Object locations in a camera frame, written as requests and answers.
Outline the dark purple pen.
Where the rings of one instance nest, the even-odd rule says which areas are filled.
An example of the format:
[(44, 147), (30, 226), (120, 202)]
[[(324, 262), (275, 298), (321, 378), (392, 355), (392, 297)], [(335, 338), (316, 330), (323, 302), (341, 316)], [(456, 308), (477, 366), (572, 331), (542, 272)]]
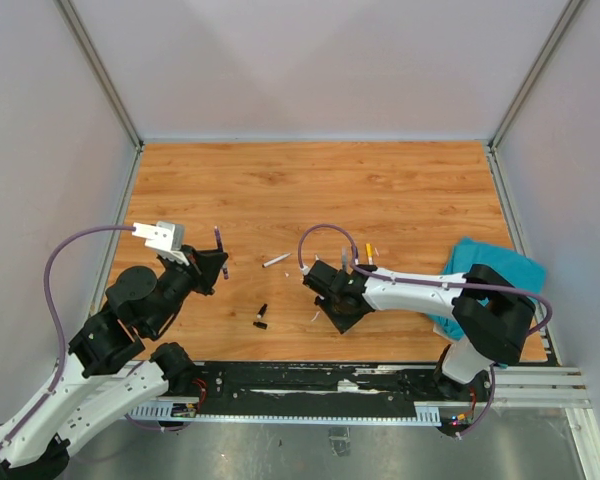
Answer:
[[(221, 235), (220, 229), (217, 225), (214, 226), (214, 235), (215, 235), (215, 240), (216, 240), (216, 244), (217, 244), (217, 249), (221, 253), (226, 253), (224, 250), (222, 235)], [(229, 280), (229, 270), (228, 270), (227, 262), (228, 262), (228, 256), (225, 258), (222, 269), (221, 269), (224, 280)]]

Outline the white marker yellow end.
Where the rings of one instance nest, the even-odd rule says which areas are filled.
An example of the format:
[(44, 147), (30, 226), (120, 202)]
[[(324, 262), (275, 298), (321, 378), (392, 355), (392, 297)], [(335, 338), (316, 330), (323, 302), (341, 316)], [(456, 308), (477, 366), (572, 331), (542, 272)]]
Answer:
[(367, 263), (369, 265), (374, 264), (374, 249), (370, 243), (365, 244), (365, 252), (367, 256)]

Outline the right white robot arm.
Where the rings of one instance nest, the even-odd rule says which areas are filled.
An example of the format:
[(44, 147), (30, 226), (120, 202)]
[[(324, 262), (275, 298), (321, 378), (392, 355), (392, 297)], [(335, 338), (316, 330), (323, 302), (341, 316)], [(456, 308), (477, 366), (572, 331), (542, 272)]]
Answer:
[(466, 273), (406, 274), (375, 265), (337, 269), (322, 260), (300, 266), (303, 284), (339, 333), (365, 316), (413, 311), (453, 320), (461, 338), (448, 345), (433, 373), (435, 392), (446, 400), (466, 398), (490, 367), (515, 365), (532, 334), (536, 306), (492, 268), (474, 264)]

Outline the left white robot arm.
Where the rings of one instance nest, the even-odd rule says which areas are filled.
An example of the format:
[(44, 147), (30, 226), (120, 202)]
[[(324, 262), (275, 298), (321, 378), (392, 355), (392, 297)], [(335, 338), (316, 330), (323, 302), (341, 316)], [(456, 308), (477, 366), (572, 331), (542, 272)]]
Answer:
[(176, 342), (160, 345), (128, 374), (123, 368), (159, 340), (192, 293), (211, 295), (228, 259), (221, 249), (184, 245), (146, 266), (124, 270), (102, 308), (69, 341), (63, 364), (10, 420), (0, 425), (0, 479), (55, 479), (95, 435), (145, 401), (180, 396), (198, 384), (194, 363)]

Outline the white pen dark barrel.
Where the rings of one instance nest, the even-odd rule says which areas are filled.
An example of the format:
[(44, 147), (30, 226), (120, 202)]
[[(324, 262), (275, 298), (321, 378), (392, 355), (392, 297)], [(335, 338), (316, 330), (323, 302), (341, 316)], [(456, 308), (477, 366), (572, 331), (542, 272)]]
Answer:
[(271, 267), (271, 266), (273, 266), (273, 265), (275, 265), (275, 264), (277, 264), (277, 263), (279, 263), (281, 261), (284, 261), (285, 259), (289, 258), (290, 255), (291, 255), (291, 253), (285, 253), (285, 254), (279, 255), (279, 256), (271, 259), (271, 260), (265, 261), (262, 264), (262, 268), (269, 268), (269, 267)]

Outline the teal cloth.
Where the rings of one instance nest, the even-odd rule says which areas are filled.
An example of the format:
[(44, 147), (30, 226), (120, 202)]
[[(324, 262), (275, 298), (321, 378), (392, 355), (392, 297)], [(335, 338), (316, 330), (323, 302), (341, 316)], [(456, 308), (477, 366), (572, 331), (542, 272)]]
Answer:
[(546, 269), (513, 250), (465, 237), (452, 248), (442, 273), (492, 288), (464, 290), (450, 314), (429, 318), (447, 338), (468, 338), (492, 362), (517, 364), (532, 329)]

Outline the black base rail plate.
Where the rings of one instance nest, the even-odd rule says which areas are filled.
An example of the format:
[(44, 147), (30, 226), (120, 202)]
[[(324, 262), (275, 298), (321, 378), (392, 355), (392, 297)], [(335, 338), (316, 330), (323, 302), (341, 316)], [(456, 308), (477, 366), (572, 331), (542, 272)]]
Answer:
[(469, 405), (490, 395), (485, 372), (461, 385), (427, 364), (208, 362), (192, 367), (192, 379), (207, 387), (202, 407), (214, 412), (389, 412), (418, 402)]

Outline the left aluminium frame post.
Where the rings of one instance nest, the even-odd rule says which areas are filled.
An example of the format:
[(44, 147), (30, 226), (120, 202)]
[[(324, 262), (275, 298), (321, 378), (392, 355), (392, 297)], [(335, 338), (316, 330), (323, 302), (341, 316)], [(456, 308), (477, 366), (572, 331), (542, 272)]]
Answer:
[(74, 2), (70, 0), (55, 0), (54, 4), (127, 137), (134, 148), (141, 151), (144, 147), (144, 141), (131, 119)]

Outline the aluminium frame post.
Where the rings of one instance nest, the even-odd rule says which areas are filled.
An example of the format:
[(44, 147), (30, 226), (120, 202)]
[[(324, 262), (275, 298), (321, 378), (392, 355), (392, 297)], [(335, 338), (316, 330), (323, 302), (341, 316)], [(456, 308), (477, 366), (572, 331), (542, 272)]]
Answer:
[(514, 94), (495, 132), (485, 146), (489, 152), (494, 152), (503, 142), (515, 120), (524, 108), (526, 101), (533, 92), (541, 76), (548, 68), (552, 58), (559, 50), (569, 30), (588, 4), (587, 0), (569, 0), (562, 8), (557, 20), (552, 26), (547, 38), (529, 67), (523, 81)]
[(134, 148), (141, 151), (144, 147), (144, 141), (131, 119), (74, 2), (70, 0), (55, 0), (54, 4), (127, 137)]

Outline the right aluminium frame post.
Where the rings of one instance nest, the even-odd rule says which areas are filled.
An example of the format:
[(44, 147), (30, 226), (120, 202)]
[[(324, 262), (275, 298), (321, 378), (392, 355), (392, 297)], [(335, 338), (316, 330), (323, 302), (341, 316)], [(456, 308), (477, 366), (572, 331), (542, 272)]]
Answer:
[(562, 8), (557, 20), (552, 26), (547, 38), (529, 67), (523, 81), (514, 94), (495, 132), (485, 146), (489, 152), (494, 152), (503, 142), (515, 120), (524, 108), (526, 101), (533, 92), (541, 76), (548, 68), (552, 58), (559, 50), (569, 30), (588, 4), (587, 0), (569, 0)]

